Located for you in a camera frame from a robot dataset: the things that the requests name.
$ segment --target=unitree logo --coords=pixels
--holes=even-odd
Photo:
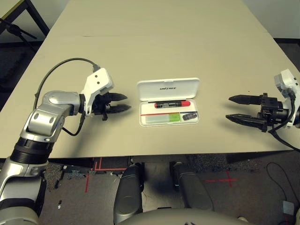
[[[160,90],[173,90],[173,89],[176,89],[176,87],[173,87],[173,88],[167,88],[167,87],[160,88]]]

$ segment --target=tabletop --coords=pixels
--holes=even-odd
[[[111,92],[128,97],[127,112],[85,120],[76,137],[61,132],[52,158],[189,154],[287,150],[270,134],[235,124],[226,114],[256,116],[259,106],[238,105],[238,94],[283,97],[273,77],[299,72],[241,0],[71,0],[28,66],[0,114],[0,157],[9,156],[32,110],[34,93],[58,62],[84,57],[111,75]],[[48,78],[50,90],[81,92],[92,73],[86,62],[59,67]],[[197,124],[142,127],[136,84],[140,80],[200,79],[194,100]],[[75,132],[80,116],[68,117]],[[299,145],[296,128],[279,134]]]

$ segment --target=black cable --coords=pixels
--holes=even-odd
[[[288,181],[288,183],[289,183],[289,185],[290,185],[290,187],[291,187],[291,189],[292,189],[292,192],[293,192],[293,194],[294,194],[294,196],[295,196],[295,198],[296,198],[298,204],[300,205],[300,201],[299,201],[299,199],[298,199],[298,197],[297,197],[297,195],[296,195],[296,192],[294,191],[294,188],[292,187],[292,184],[291,184],[291,182],[290,182],[290,179],[289,179],[289,177],[287,176],[285,170],[284,170],[284,169],[282,168],[282,166],[279,165],[278,163],[270,162],[270,163],[268,163],[267,166],[266,166],[267,174],[268,174],[268,176],[270,177],[270,179],[271,179],[272,181],[274,181],[274,182],[280,187],[280,189],[282,190],[282,192],[283,192],[283,194],[284,194],[284,196],[285,196],[285,200],[287,201],[287,198],[286,198],[286,194],[285,194],[284,189],[280,186],[280,184],[278,184],[278,182],[276,182],[276,181],[271,177],[271,175],[270,175],[270,173],[269,173],[268,167],[269,167],[270,164],[275,164],[275,165],[277,165],[277,166],[283,171],[283,173],[285,174],[285,177],[287,178],[287,181]]]
[[[293,150],[296,150],[298,152],[300,152],[300,149],[292,146],[290,143],[286,142],[285,140],[283,140],[281,137],[279,137],[279,135],[277,134],[277,130],[282,128],[283,126],[285,126],[293,117],[294,113],[295,113],[295,99],[296,99],[296,96],[293,92],[290,92],[289,93],[289,97],[291,99],[291,106],[292,106],[292,109],[291,109],[291,113],[290,115],[288,116],[288,118],[282,123],[280,124],[279,126],[277,126],[276,128],[274,128],[274,124],[272,124],[272,130],[269,130],[269,133],[276,139],[278,140],[280,143],[290,147],[291,149]]]
[[[83,126],[84,120],[85,120],[85,111],[83,111],[82,114],[81,114],[79,127],[78,127],[78,129],[77,129],[77,131],[76,131],[75,134],[71,133],[70,131],[68,131],[68,130],[67,130],[66,128],[64,128],[64,127],[62,128],[62,130],[65,131],[65,132],[67,132],[67,133],[68,133],[69,135],[71,135],[71,136],[76,136],[77,134],[79,134],[79,132],[80,132],[82,126]]]
[[[61,66],[62,64],[66,63],[66,62],[70,62],[70,61],[74,61],[74,60],[80,60],[80,61],[85,61],[85,62],[89,62],[90,64],[93,65],[93,72],[96,72],[97,70],[99,70],[101,67],[98,66],[96,63],[94,63],[93,61],[91,60],[88,60],[88,59],[85,59],[85,58],[70,58],[70,59],[67,59],[67,60],[64,60],[58,64],[56,64],[52,69],[49,70],[49,72],[45,75],[45,77],[43,78],[42,82],[40,83],[38,89],[37,89],[37,92],[36,94],[34,95],[35,96],[35,99],[34,99],[34,104],[33,104],[33,110],[35,110],[37,108],[37,104],[38,104],[38,98],[40,96],[40,93],[41,93],[41,89],[45,83],[45,81],[47,80],[47,78],[49,77],[49,75],[59,66]],[[82,126],[83,126],[83,123],[84,123],[84,120],[85,120],[85,111],[82,112],[81,114],[81,117],[80,117],[80,123],[79,123],[79,127],[76,131],[75,134],[71,133],[70,131],[68,131],[66,128],[62,128],[63,131],[67,132],[69,135],[71,136],[76,136],[77,134],[79,134]]]

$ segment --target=white wall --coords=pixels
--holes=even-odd
[[[69,0],[31,0],[31,2],[33,3],[37,11],[40,13],[43,20],[49,28],[51,28],[54,25],[55,21],[67,5],[68,1]],[[18,25],[21,29],[36,36],[38,40],[44,40],[45,36],[26,10],[18,18],[16,18],[16,20],[13,23]],[[24,35],[24,37],[28,41],[34,40],[26,35]],[[21,42],[21,40],[18,37],[15,37],[12,34],[8,33],[7,31],[4,31],[0,35],[0,43],[8,42]]]
[[[300,0],[243,0],[274,38],[300,38]]]
[[[31,0],[51,28],[69,0]],[[274,38],[300,38],[300,0],[243,0],[251,12]],[[43,40],[44,35],[27,11],[15,21],[23,30]],[[0,43],[19,42],[20,39],[7,33],[0,35]]]

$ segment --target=red marker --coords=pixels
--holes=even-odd
[[[159,108],[173,108],[173,107],[184,107],[190,106],[191,103],[189,101],[181,101],[181,102],[157,102],[154,104],[154,107]]]

